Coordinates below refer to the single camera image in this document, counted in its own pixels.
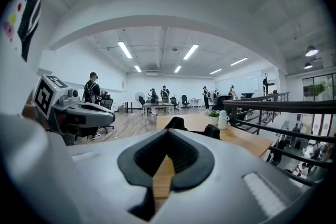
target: water bottle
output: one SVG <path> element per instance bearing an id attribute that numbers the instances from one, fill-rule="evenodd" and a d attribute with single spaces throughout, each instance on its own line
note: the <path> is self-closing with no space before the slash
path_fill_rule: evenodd
<path id="1" fill-rule="evenodd" d="M 226 114 L 226 111 L 225 110 L 220 111 L 219 120 L 218 120 L 218 128 L 219 129 L 226 129 L 226 124 L 227 124 L 228 120 L 230 120 L 230 118 Z"/>

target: potted plant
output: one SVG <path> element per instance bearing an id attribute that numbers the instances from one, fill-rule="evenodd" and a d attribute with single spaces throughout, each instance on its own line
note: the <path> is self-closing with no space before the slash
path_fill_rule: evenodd
<path id="1" fill-rule="evenodd" d="M 211 124 L 212 125 L 218 125 L 219 110 L 211 111 L 210 114 L 209 114 L 209 117 L 211 119 Z"/>

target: ceiling light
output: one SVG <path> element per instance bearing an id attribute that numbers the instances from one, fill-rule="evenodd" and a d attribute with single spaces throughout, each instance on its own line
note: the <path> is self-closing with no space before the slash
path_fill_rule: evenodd
<path id="1" fill-rule="evenodd" d="M 193 52 L 198 48 L 197 44 L 194 44 L 190 51 L 188 51 L 188 53 L 184 56 L 183 60 L 188 60 L 188 58 L 190 57 L 191 54 L 193 54 Z"/>
<path id="2" fill-rule="evenodd" d="M 230 66 L 234 66 L 235 64 L 239 63 L 239 62 L 242 62 L 242 61 L 245 61 L 247 59 L 247 57 L 243 58 L 242 60 L 239 60 L 239 61 L 236 61 L 234 63 L 232 63 Z"/>
<path id="3" fill-rule="evenodd" d="M 311 65 L 310 62 L 306 62 L 306 64 L 304 65 L 304 69 L 309 69 L 312 68 L 313 66 Z"/>
<path id="4" fill-rule="evenodd" d="M 319 50 L 315 48 L 314 46 L 308 46 L 306 49 L 306 56 L 310 57 L 310 56 L 317 54 L 318 52 Z"/>
<path id="5" fill-rule="evenodd" d="M 174 73 L 177 73 L 177 72 L 180 70 L 180 68 L 181 68 L 181 67 L 178 66 Z"/>
<path id="6" fill-rule="evenodd" d="M 138 67 L 138 66 L 134 66 L 135 67 L 135 69 L 139 72 L 139 73 L 141 73 L 141 70 L 140 70 L 140 68 Z"/>
<path id="7" fill-rule="evenodd" d="M 216 71 L 214 71 L 214 72 L 211 72 L 210 75 L 212 75 L 212 74 L 214 74 L 214 73 L 217 73 L 217 72 L 220 72 L 220 71 L 221 71 L 221 69 L 218 69 L 218 70 L 216 70 Z"/>
<path id="8" fill-rule="evenodd" d="M 132 59 L 132 56 L 130 55 L 129 51 L 127 50 L 125 43 L 123 41 L 118 42 L 118 45 L 122 49 L 122 51 L 126 54 L 128 59 Z"/>

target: metal railing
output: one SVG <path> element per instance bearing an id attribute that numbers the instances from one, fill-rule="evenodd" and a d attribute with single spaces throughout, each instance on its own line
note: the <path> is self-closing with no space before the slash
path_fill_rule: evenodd
<path id="1" fill-rule="evenodd" d="M 314 141 L 321 141 L 321 142 L 327 142 L 327 143 L 334 143 L 336 144 L 336 137 L 330 137 L 330 136 L 316 136 L 316 135 L 309 135 L 309 134 L 303 134 L 299 132 L 293 132 L 290 130 L 283 130 L 278 129 L 274 127 L 269 127 L 262 125 L 261 116 L 268 111 L 272 112 L 289 112 L 289 113 L 309 113 L 309 114 L 336 114 L 336 101 L 321 101 L 321 102 L 289 102 L 289 92 L 286 93 L 279 93 L 279 94 L 272 94 L 267 95 L 265 97 L 257 97 L 257 98 L 249 98 L 249 99 L 241 99 L 241 100 L 232 100 L 232 101 L 223 101 L 224 107 L 229 107 L 232 109 L 232 113 L 230 116 L 230 122 L 231 126 L 237 127 L 242 129 L 240 126 L 242 125 L 248 125 L 249 127 L 247 129 L 242 130 L 248 130 L 250 128 L 257 128 L 257 135 L 259 134 L 259 130 L 266 130 L 274 133 L 289 135 L 293 137 L 303 138 L 306 140 L 314 140 Z M 245 111 L 237 113 L 237 108 L 243 109 Z M 241 120 L 238 119 L 240 115 L 247 114 L 251 111 L 259 110 L 259 115 L 255 116 L 253 118 L 250 118 L 248 120 Z M 251 123 L 251 120 L 256 119 L 259 117 L 259 122 Z M 293 153 L 281 150 L 279 148 L 271 146 L 269 148 L 273 152 L 281 153 L 284 156 L 288 156 L 294 159 L 297 159 L 299 161 L 303 161 L 309 165 L 313 166 L 319 166 L 322 168 L 330 168 L 333 164 L 330 162 L 323 162 L 316 159 L 306 158 L 303 156 L 298 156 Z M 315 182 L 303 179 L 299 176 L 293 175 L 287 171 L 284 171 L 289 177 L 292 179 L 303 183 L 307 186 L 312 186 L 315 184 Z"/>

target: wooden floor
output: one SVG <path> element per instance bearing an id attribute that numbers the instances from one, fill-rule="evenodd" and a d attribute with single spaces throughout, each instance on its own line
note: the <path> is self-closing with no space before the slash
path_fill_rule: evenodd
<path id="1" fill-rule="evenodd" d="M 165 115 L 163 110 L 156 110 L 157 113 L 161 115 Z M 185 115 L 185 114 L 197 114 L 197 113 L 206 113 L 205 107 L 201 108 L 188 108 L 188 109 L 181 109 L 179 111 L 174 111 L 175 115 Z M 156 118 L 157 116 L 148 115 L 148 120 L 146 121 L 146 125 L 143 125 L 142 119 L 142 110 L 133 109 L 133 113 L 123 113 L 123 112 L 116 112 L 115 115 L 115 122 L 112 123 L 115 127 L 115 131 L 112 128 L 108 128 L 108 133 L 105 133 L 104 129 L 99 129 L 99 133 L 101 134 L 100 138 L 98 139 L 91 139 L 91 138 L 79 138 L 76 141 L 76 145 L 80 144 L 88 144 L 91 143 L 100 143 L 104 141 L 111 141 L 118 138 L 125 138 L 133 135 L 143 134 L 151 131 L 156 130 Z"/>

